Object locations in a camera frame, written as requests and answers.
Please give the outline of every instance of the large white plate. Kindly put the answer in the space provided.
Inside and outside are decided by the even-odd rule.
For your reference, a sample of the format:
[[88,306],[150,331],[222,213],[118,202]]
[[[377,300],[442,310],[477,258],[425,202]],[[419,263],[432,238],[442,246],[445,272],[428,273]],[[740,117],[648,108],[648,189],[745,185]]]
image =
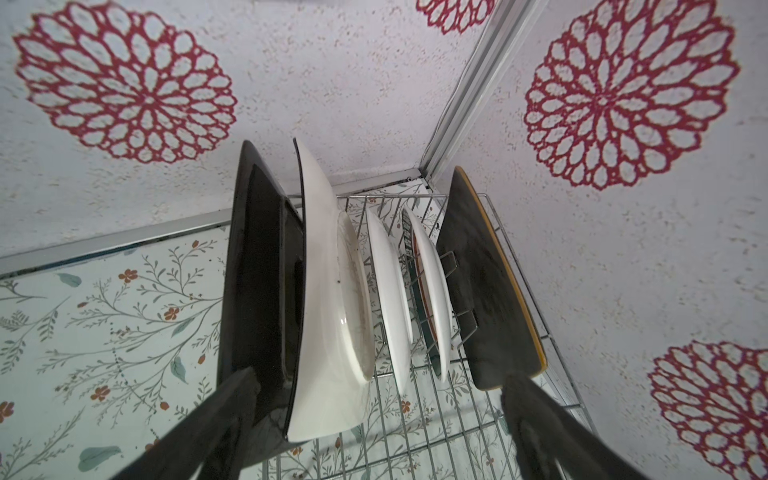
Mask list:
[[306,242],[303,325],[286,436],[305,442],[367,415],[374,345],[368,285],[354,227],[315,158],[294,140]]
[[437,348],[440,355],[440,381],[444,382],[451,355],[451,315],[453,312],[451,297],[448,295],[448,284],[445,281],[445,272],[442,269],[440,256],[437,254],[437,249],[430,241],[426,230],[424,230],[422,221],[408,207],[403,207],[403,210],[411,220],[414,241],[424,266],[424,277],[426,277],[429,291],[429,305],[432,308],[432,321],[435,325]]
[[389,357],[395,372],[397,391],[402,396],[409,384],[411,368],[411,342],[413,331],[406,298],[406,285],[397,253],[375,208],[368,208],[368,237],[371,240],[371,256],[379,288],[379,302],[384,319]]

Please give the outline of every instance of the orange flower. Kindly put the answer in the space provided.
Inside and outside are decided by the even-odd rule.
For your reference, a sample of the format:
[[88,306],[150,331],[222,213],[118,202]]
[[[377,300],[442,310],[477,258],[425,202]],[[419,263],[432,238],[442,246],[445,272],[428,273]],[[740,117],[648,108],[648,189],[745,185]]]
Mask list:
[[105,386],[100,386],[100,387],[96,388],[95,393],[93,395],[91,395],[91,400],[98,399],[99,402],[103,402],[104,399],[107,398],[107,395],[109,395],[109,392],[111,392],[109,387],[107,387],[106,385]]
[[126,269],[125,272],[118,275],[118,278],[120,280],[123,280],[125,283],[130,283],[131,280],[136,280],[138,278],[138,272],[136,270]]
[[175,307],[172,307],[172,306],[168,307],[168,311],[166,313],[164,313],[165,321],[166,322],[170,322],[171,320],[175,320],[177,313],[179,313],[179,309],[178,308],[175,308]]
[[13,415],[13,402],[0,403],[0,423],[5,417]]

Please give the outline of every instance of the wallpaper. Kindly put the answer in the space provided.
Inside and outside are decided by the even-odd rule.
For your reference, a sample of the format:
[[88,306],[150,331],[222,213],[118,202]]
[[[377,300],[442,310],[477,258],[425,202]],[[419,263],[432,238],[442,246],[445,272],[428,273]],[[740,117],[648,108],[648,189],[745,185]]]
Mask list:
[[768,476],[767,7],[550,2],[452,159],[651,478]]
[[252,141],[298,192],[412,168],[492,0],[6,2],[0,256],[228,208]]
[[[427,192],[414,180],[369,194]],[[368,200],[396,237],[405,204]],[[439,204],[407,204],[429,228],[437,223],[435,237]],[[393,478],[518,478],[500,391],[475,389],[465,362],[451,364],[448,382],[437,380],[416,325],[411,382],[399,396],[367,223],[359,225],[363,205],[340,204],[359,227],[371,289],[379,376],[366,420],[241,478],[372,479],[390,471]],[[214,391],[227,241],[222,227],[0,283],[0,480],[108,478]],[[562,405],[574,404],[555,372],[557,356],[549,362],[553,368],[535,381]],[[580,408],[570,412],[585,422]]]

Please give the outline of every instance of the metal wire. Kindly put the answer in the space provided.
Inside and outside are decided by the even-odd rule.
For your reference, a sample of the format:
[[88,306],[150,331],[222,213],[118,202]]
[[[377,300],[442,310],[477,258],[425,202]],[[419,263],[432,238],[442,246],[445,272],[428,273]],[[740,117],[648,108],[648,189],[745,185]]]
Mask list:
[[[500,220],[500,218],[498,216],[498,213],[497,213],[496,209],[494,208],[493,204],[491,203],[490,198],[488,198],[488,195],[486,195],[486,194],[479,194],[479,196],[480,196],[481,199],[483,199],[487,203],[488,208],[486,208],[486,212],[494,220],[495,224],[498,225],[494,229],[494,232],[496,232],[497,237],[499,237],[499,240],[501,240],[502,243],[507,246],[509,252],[511,253],[511,259],[510,259],[511,263],[513,263],[517,267],[517,272],[520,273],[520,277],[522,279],[521,287],[523,287],[524,291],[528,292],[528,297],[531,299],[531,303],[532,303],[533,309],[535,310],[535,312],[538,315],[538,317],[541,319],[541,323],[542,323],[542,325],[544,327],[544,332],[542,332],[540,337],[542,339],[550,339],[552,341],[552,346],[554,347],[554,352],[555,352],[555,354],[556,354],[560,364],[562,365],[563,370],[565,371],[565,375],[567,376],[566,380],[570,383],[570,387],[573,390],[574,394],[576,395],[576,399],[578,401],[577,403],[572,403],[572,404],[569,404],[569,405],[563,405],[563,407],[566,410],[569,410],[569,411],[574,410],[574,409],[580,409],[581,411],[583,411],[584,412],[584,416],[586,417],[587,422],[588,422],[589,426],[591,427],[592,432],[594,432],[595,429],[594,429],[594,424],[592,422],[592,419],[589,416],[589,413],[588,413],[587,409],[584,407],[584,401],[582,400],[581,395],[579,394],[578,389],[576,388],[576,386],[575,386],[575,384],[573,382],[573,378],[571,376],[571,373],[568,371],[568,368],[565,366],[565,364],[563,362],[560,349],[558,348],[557,343],[554,341],[554,337],[552,336],[552,333],[551,333],[550,329],[548,328],[547,323],[545,322],[544,317],[541,314],[541,309],[539,309],[538,302],[536,301],[535,297],[533,296],[533,294],[531,292],[531,288],[530,288],[530,284],[528,283],[528,279],[525,278],[525,275],[522,273],[522,268],[520,267],[520,263],[518,261],[517,255],[515,254],[515,251],[512,249],[511,242],[509,241],[509,236],[507,235],[506,231],[504,230],[504,228],[502,226],[502,222],[501,222],[501,220]],[[358,235],[358,238],[360,238],[361,233],[363,232],[362,225],[364,223],[367,223],[366,215],[367,214],[376,214],[376,215],[379,216],[379,218],[381,218],[382,212],[383,212],[384,206],[385,206],[384,203],[387,200],[391,200],[392,204],[395,203],[394,200],[397,200],[396,205],[394,206],[394,211],[390,210],[386,214],[386,216],[388,216],[390,214],[392,215],[392,220],[389,222],[389,229],[388,229],[388,231],[391,234],[394,234],[395,232],[393,232],[393,227],[395,225],[396,220],[399,220],[400,215],[402,214],[403,207],[408,206],[412,210],[415,210],[415,206],[416,206],[417,202],[419,201],[419,199],[422,199],[422,198],[425,198],[425,199],[429,200],[429,202],[427,203],[427,206],[426,206],[426,208],[424,210],[425,213],[423,214],[423,216],[421,216],[422,223],[425,223],[425,221],[428,219],[427,216],[429,214],[429,208],[432,206],[432,202],[437,202],[437,204],[440,206],[439,212],[437,213],[437,216],[434,217],[434,218],[432,218],[431,216],[429,217],[429,221],[432,222],[434,220],[432,222],[431,226],[427,225],[428,232],[429,232],[429,235],[431,237],[434,232],[439,232],[439,230],[440,230],[440,226],[441,225],[439,225],[439,222],[442,222],[441,215],[444,213],[445,206],[448,203],[447,202],[448,197],[446,195],[441,195],[441,194],[373,194],[373,193],[368,193],[368,194],[360,194],[360,195],[345,195],[345,196],[339,197],[340,200],[343,200],[343,206],[344,206],[345,210],[347,210],[347,211],[349,211],[349,209],[352,208],[352,207],[355,207],[355,208],[358,207],[359,206],[359,202],[362,202],[362,209],[359,212],[359,224],[357,225],[357,235]],[[378,205],[376,205],[378,208],[375,209],[375,210],[371,210],[369,212],[369,211],[367,211],[367,207],[368,207],[369,204],[378,204]],[[402,242],[403,242],[403,238],[402,238],[403,235],[400,234],[399,236],[400,236],[400,238],[398,239],[398,241],[399,241],[398,242],[398,248],[400,248],[400,246],[402,246]],[[409,261],[409,259],[407,259],[407,258],[404,259],[403,257],[404,256],[401,256],[401,260]],[[366,265],[370,265],[372,267],[372,263],[371,262],[367,262],[366,261]],[[409,285],[414,280],[415,279],[410,278],[410,275],[406,274],[406,285]],[[406,288],[406,289],[408,290],[408,293],[409,293],[409,297],[410,297],[409,301],[413,302],[414,299],[410,295],[410,288]],[[420,334],[419,342],[422,342],[422,341],[424,341],[424,336],[423,336],[423,334],[421,332],[421,328],[422,328],[422,326],[420,324],[421,319],[415,318],[415,320],[416,320],[416,323],[419,324],[419,334]],[[386,335],[383,332],[383,328],[384,328],[383,327],[383,323],[380,323],[379,325],[382,325],[383,346],[382,346],[382,350],[380,350],[377,353],[381,353],[383,351],[383,349],[387,346]],[[452,359],[450,361],[450,363],[449,363],[449,367],[450,366],[454,366],[454,365],[456,365],[458,363],[460,365],[459,375],[463,376],[466,379],[468,386],[470,386],[472,384],[472,377],[469,374],[469,371],[468,371],[468,368],[467,368],[467,365],[466,365],[466,358],[464,357],[463,348],[461,348],[461,345],[456,347],[456,351],[458,352],[458,358],[457,359]],[[491,396],[487,392],[485,392],[485,398],[488,400],[488,406],[491,407],[490,410],[492,412],[493,420],[490,421],[490,422],[483,422],[482,421],[483,418],[482,418],[482,415],[481,415],[481,412],[480,412],[480,408],[478,407],[478,399],[475,398],[475,395],[472,393],[472,388],[468,389],[469,390],[469,396],[470,396],[470,399],[472,401],[472,408],[474,409],[475,417],[477,419],[477,426],[474,426],[474,427],[471,427],[471,428],[465,427],[465,423],[464,423],[465,419],[462,418],[461,408],[459,408],[459,405],[458,405],[457,396],[456,396],[456,390],[455,390],[455,386],[453,384],[453,378],[450,375],[450,371],[446,372],[445,374],[448,376],[448,381],[449,381],[449,385],[450,385],[450,392],[453,395],[453,399],[454,399],[453,403],[454,403],[455,410],[456,410],[456,412],[458,414],[457,415],[458,416],[457,420],[458,420],[459,427],[460,427],[460,431],[459,432],[456,432],[456,433],[453,433],[453,434],[448,434],[448,431],[446,429],[446,417],[445,417],[447,412],[445,412],[443,410],[441,402],[439,401],[439,392],[438,392],[438,389],[437,389],[437,382],[435,381],[435,372],[434,372],[434,369],[432,368],[432,364],[430,363],[430,360],[429,360],[429,351],[428,350],[426,351],[425,357],[426,357],[425,364],[423,364],[423,365],[414,365],[413,362],[411,363],[411,379],[413,380],[412,383],[415,386],[415,394],[416,394],[416,397],[418,399],[419,417],[420,417],[420,419],[422,421],[422,427],[420,429],[423,431],[423,434],[425,436],[425,443],[423,443],[423,444],[421,444],[419,446],[415,446],[415,447],[411,446],[411,442],[409,441],[409,434],[407,432],[406,419],[405,419],[405,416],[404,416],[404,414],[403,414],[403,412],[401,410],[400,425],[402,427],[402,433],[403,433],[403,436],[405,438],[406,449],[405,449],[405,451],[400,451],[400,452],[390,452],[389,443],[387,442],[386,425],[384,423],[384,415],[383,415],[383,408],[382,408],[382,395],[381,395],[381,387],[379,386],[379,380],[382,379],[382,378],[385,378],[385,377],[393,376],[394,372],[393,372],[392,369],[387,369],[386,371],[383,371],[383,372],[375,371],[374,372],[374,378],[373,378],[373,383],[374,383],[373,388],[376,391],[377,402],[374,402],[374,408],[378,408],[379,413],[381,414],[380,420],[381,420],[381,426],[382,426],[383,431],[384,431],[384,438],[383,438],[383,440],[384,440],[384,449],[386,451],[386,457],[385,458],[379,458],[379,459],[377,459],[375,461],[371,461],[371,462],[369,461],[367,447],[366,447],[367,432],[364,432],[363,436],[362,436],[362,450],[363,450],[363,454],[365,456],[365,465],[357,465],[357,466],[355,466],[353,468],[347,468],[344,465],[344,460],[342,460],[342,471],[341,472],[336,472],[333,475],[329,475],[329,476],[323,477],[323,476],[320,476],[320,472],[318,470],[318,478],[320,478],[321,480],[330,480],[330,479],[336,479],[336,478],[350,478],[350,477],[354,478],[355,474],[359,475],[360,472],[370,472],[371,468],[374,468],[374,467],[377,467],[377,466],[380,466],[380,465],[386,465],[388,470],[389,470],[388,478],[393,480],[395,478],[395,477],[393,477],[393,473],[392,473],[392,465],[393,465],[393,463],[395,461],[398,461],[398,460],[402,461],[402,460],[405,460],[405,459],[407,459],[407,461],[409,462],[409,465],[411,465],[411,467],[412,467],[410,469],[410,474],[411,474],[410,476],[411,476],[411,478],[415,478],[414,473],[413,473],[413,470],[414,470],[414,468],[413,468],[414,456],[416,454],[420,453],[420,452],[424,452],[425,450],[429,453],[429,464],[432,467],[432,476],[430,476],[430,478],[437,478],[438,472],[435,470],[435,460],[433,458],[433,450],[435,449],[435,447],[438,447],[438,446],[443,445],[443,444],[445,444],[446,448],[448,449],[448,454],[449,454],[451,468],[452,468],[452,472],[451,472],[452,476],[453,476],[453,478],[460,478],[459,472],[456,469],[456,463],[455,463],[455,460],[454,460],[454,452],[452,451],[452,442],[455,441],[455,440],[463,439],[464,443],[465,443],[465,446],[466,446],[466,448],[468,450],[468,455],[471,455],[472,454],[472,450],[471,450],[472,447],[471,447],[469,438],[470,438],[470,435],[477,435],[480,438],[480,440],[481,440],[481,443],[480,443],[480,446],[479,446],[481,451],[474,452],[474,453],[476,454],[476,456],[478,458],[481,458],[483,454],[485,454],[488,457],[490,457],[490,451],[489,451],[489,448],[488,448],[489,445],[488,445],[487,438],[485,437],[485,430],[486,429],[494,429],[496,431],[496,434],[498,435],[498,440],[501,443],[501,450],[504,452],[504,457],[505,458],[504,458],[504,461],[503,461],[503,463],[501,465],[501,470],[498,472],[498,475],[503,478],[504,474],[505,474],[505,470],[508,468],[509,469],[509,475],[511,477],[514,477],[513,468],[512,468],[512,463],[515,461],[514,460],[513,444],[512,444],[511,439],[509,437],[507,437],[507,440],[506,440],[506,442],[508,443],[509,447],[505,446],[505,441],[502,440],[504,438],[504,436],[502,434],[501,429],[499,428],[499,425],[500,425],[500,422],[504,422],[505,420],[504,420],[503,414],[501,414],[501,412],[498,411],[496,408],[493,408],[492,402],[491,402]],[[424,408],[422,406],[422,397],[421,397],[420,392],[419,392],[419,385],[415,381],[416,373],[417,372],[423,372],[423,371],[428,372],[427,376],[429,377],[430,384],[432,385],[432,392],[434,393],[435,400],[436,400],[437,413],[438,413],[439,420],[440,420],[441,426],[442,426],[442,434],[441,435],[438,434],[437,437],[432,438],[432,439],[429,438],[429,434],[427,432],[426,423],[425,423],[425,412],[424,412]],[[558,386],[557,386],[556,382],[551,382],[551,383],[553,384],[552,386],[555,389],[558,389]],[[399,393],[397,394],[397,400],[398,400],[398,402],[402,402],[402,399],[400,398]],[[342,437],[341,434],[339,434],[339,438],[342,439],[341,440],[342,459],[344,459],[344,454],[343,454],[343,446],[344,445],[343,445],[343,437]],[[477,480],[478,472],[475,470],[475,463],[472,460],[470,460],[469,464],[470,464],[470,466],[472,468],[472,477],[475,480]],[[279,463],[278,463],[277,468],[278,468],[278,471],[279,471],[280,470],[280,464]],[[492,475],[493,475],[493,479],[496,479],[497,478],[497,472],[495,470],[495,467],[493,467],[493,465],[491,466],[491,472],[492,472]]]

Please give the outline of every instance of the yellow edge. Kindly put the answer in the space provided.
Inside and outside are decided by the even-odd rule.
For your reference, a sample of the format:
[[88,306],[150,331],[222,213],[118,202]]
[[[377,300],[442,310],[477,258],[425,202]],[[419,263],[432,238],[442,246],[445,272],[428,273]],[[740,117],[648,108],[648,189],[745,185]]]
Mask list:
[[467,177],[467,173],[464,172],[464,169],[461,167],[456,167],[456,170],[462,175],[464,178],[464,182],[469,187],[469,191],[472,193],[472,196],[475,198],[475,202],[477,202],[477,205],[480,210],[480,214],[482,215],[482,219],[485,221],[485,224],[488,226],[488,231],[492,233],[491,237],[493,238],[493,243],[496,245],[496,249],[498,250],[499,255],[502,258],[502,262],[504,263],[504,268],[507,270],[507,275],[509,275],[510,280],[512,280],[512,287],[515,288],[515,295],[518,298],[518,302],[520,303],[520,307],[523,310],[523,315],[525,316],[525,322],[528,324],[528,330],[531,332],[531,338],[534,339],[534,344],[536,345],[536,353],[538,353],[538,358],[541,360],[541,370],[539,370],[536,375],[542,374],[547,369],[547,356],[544,353],[544,349],[541,348],[541,341],[538,338],[538,333],[536,332],[536,327],[533,324],[533,320],[531,319],[531,313],[528,311],[528,304],[525,302],[525,299],[523,298],[523,294],[520,291],[520,286],[518,286],[518,281],[515,279],[515,275],[512,273],[512,268],[509,266],[509,262],[507,261],[507,256],[504,254],[504,250],[502,250],[502,245],[498,242],[498,238],[496,237],[496,233],[493,231],[493,226],[491,225],[491,219],[488,218],[488,214],[485,212],[485,208],[482,206],[482,203],[480,202],[480,197],[478,197],[477,192],[475,192],[475,188],[472,186],[472,183],[469,181],[469,177]]

